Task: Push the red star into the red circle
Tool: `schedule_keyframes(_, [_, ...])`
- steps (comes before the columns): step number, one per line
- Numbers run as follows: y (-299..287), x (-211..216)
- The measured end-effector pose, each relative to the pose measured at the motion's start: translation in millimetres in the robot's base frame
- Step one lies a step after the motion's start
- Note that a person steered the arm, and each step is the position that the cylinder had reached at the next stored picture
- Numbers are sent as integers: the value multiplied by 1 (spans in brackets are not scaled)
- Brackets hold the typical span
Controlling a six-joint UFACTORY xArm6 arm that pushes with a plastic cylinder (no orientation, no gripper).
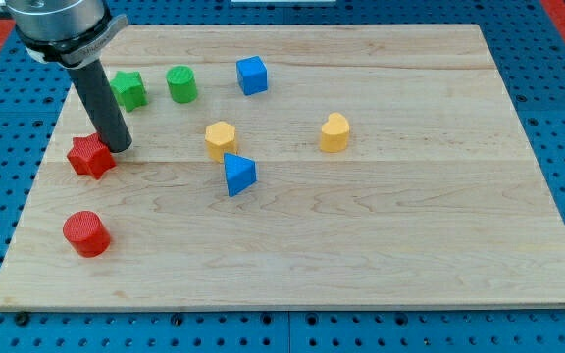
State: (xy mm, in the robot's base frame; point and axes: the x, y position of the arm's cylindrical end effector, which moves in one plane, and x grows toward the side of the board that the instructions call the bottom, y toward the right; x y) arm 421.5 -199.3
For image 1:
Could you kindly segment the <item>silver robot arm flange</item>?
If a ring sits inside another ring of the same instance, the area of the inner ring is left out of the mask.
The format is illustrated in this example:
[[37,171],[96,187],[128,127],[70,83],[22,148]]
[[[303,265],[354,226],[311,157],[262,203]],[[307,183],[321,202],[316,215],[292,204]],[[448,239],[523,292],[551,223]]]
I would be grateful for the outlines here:
[[15,21],[32,59],[66,69],[98,60],[129,25],[128,17],[112,14],[105,0],[0,0],[0,7]]

